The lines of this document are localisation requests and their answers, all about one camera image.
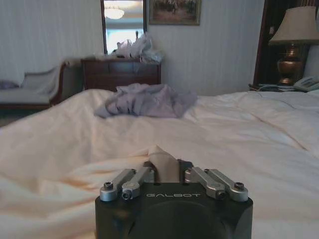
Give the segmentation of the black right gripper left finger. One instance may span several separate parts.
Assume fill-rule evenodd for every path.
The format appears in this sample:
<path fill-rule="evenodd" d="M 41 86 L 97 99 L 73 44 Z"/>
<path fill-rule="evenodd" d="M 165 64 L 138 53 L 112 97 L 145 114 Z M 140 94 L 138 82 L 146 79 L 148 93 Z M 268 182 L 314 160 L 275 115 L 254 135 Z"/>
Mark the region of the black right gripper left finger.
<path fill-rule="evenodd" d="M 119 197 L 128 201 L 140 195 L 144 183 L 155 181 L 155 166 L 147 161 L 138 169 L 124 169 L 113 180 L 105 182 L 100 188 L 100 200 L 111 202 Z"/>

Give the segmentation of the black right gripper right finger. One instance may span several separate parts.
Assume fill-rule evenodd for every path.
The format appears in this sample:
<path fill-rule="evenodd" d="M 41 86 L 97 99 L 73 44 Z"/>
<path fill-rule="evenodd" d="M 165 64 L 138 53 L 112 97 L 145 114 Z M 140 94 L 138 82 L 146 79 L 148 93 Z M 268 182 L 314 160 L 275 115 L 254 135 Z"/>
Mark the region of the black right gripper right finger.
<path fill-rule="evenodd" d="M 235 182 L 217 169 L 201 169 L 190 161 L 178 160 L 180 181 L 199 183 L 208 197 L 223 200 L 230 197 L 236 202 L 248 201 L 248 190 L 242 182 Z"/>

